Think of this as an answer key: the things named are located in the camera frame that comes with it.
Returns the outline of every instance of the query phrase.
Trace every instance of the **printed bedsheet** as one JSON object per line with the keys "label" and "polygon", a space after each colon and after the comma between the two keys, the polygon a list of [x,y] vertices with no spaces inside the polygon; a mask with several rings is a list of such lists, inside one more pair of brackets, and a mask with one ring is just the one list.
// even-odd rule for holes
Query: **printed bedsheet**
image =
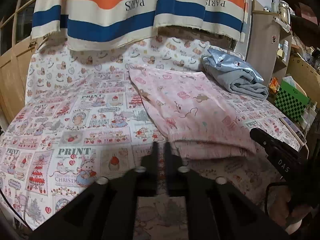
{"label": "printed bedsheet", "polygon": [[[138,166],[152,142],[165,142],[143,108],[127,69],[135,64],[197,70],[209,41],[157,36],[119,49],[72,52],[49,40],[32,56],[26,106],[0,139],[0,188],[31,228],[37,228],[99,176],[115,178]],[[214,88],[237,114],[235,122],[260,127],[295,149],[299,143],[268,101]],[[160,179],[164,178],[159,158]],[[185,160],[201,175],[225,176],[254,203],[279,179],[257,146],[254,158]],[[187,239],[183,198],[139,198],[134,239]]]}

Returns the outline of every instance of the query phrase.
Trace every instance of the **cartoon bunny print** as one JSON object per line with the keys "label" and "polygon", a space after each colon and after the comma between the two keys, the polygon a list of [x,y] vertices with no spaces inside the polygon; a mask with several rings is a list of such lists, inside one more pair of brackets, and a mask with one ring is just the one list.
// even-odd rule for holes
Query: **cartoon bunny print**
{"label": "cartoon bunny print", "polygon": [[123,114],[117,114],[114,113],[113,120],[111,121],[110,127],[111,128],[120,128],[120,127],[126,127],[128,123],[126,122],[126,118],[123,116]]}
{"label": "cartoon bunny print", "polygon": [[25,210],[25,206],[27,205],[27,202],[28,202],[27,200],[28,199],[26,198],[25,195],[22,195],[21,193],[17,195],[17,191],[16,191],[13,208],[20,216],[22,216],[21,211],[23,212]]}
{"label": "cartoon bunny print", "polygon": [[96,179],[96,172],[93,171],[94,160],[96,155],[92,154],[91,158],[86,158],[84,154],[81,155],[81,165],[80,168],[77,169],[79,175],[76,178],[76,183],[81,187],[88,187],[92,184]]}
{"label": "cartoon bunny print", "polygon": [[18,156],[19,155],[14,155],[13,156],[13,159],[11,160],[10,164],[9,164],[9,167],[7,169],[7,172],[9,174],[14,174],[14,170],[16,168],[16,163],[17,163],[17,159],[18,159]]}

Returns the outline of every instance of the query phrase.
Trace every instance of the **green checkered box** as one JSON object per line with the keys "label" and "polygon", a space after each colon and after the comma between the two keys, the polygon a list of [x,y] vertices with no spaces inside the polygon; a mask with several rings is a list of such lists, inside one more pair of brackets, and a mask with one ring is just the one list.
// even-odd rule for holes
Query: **green checkered box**
{"label": "green checkered box", "polygon": [[275,106],[291,120],[298,121],[308,105],[309,98],[285,81],[277,93]]}

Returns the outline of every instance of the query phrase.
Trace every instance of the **folded pink blanket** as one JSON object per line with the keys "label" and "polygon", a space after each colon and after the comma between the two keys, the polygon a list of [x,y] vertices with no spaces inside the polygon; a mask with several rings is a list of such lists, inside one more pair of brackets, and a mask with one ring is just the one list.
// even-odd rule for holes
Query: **folded pink blanket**
{"label": "folded pink blanket", "polygon": [[249,130],[202,72],[165,71],[136,65],[129,70],[157,128],[183,158],[212,159],[256,153]]}

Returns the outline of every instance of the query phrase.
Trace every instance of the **christmas tree print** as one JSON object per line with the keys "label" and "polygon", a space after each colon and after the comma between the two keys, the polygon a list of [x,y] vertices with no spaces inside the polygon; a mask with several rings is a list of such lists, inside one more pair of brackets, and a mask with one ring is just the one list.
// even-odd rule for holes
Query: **christmas tree print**
{"label": "christmas tree print", "polygon": [[38,224],[40,224],[40,222],[43,220],[43,215],[41,215],[41,211],[36,198],[31,201],[31,204],[26,210],[26,213],[30,218],[32,218],[34,223],[37,222]]}
{"label": "christmas tree print", "polygon": [[136,121],[143,121],[145,123],[150,121],[150,118],[145,110],[141,110],[137,115],[134,114],[133,119]]}

